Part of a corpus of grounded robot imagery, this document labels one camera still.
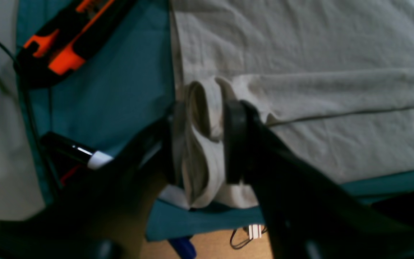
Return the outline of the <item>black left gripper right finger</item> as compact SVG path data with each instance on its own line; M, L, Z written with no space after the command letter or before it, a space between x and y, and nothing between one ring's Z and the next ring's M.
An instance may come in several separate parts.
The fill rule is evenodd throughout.
M275 259L414 259L414 228L299 159L250 102L225 102L223 116L227 183L252 187Z

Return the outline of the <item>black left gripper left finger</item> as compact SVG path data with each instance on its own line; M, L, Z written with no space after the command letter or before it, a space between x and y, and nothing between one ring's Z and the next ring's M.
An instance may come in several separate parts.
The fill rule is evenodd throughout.
M174 135L184 117L176 102L60 200L28 220L0 222L0 259L138 259L154 202L179 180Z

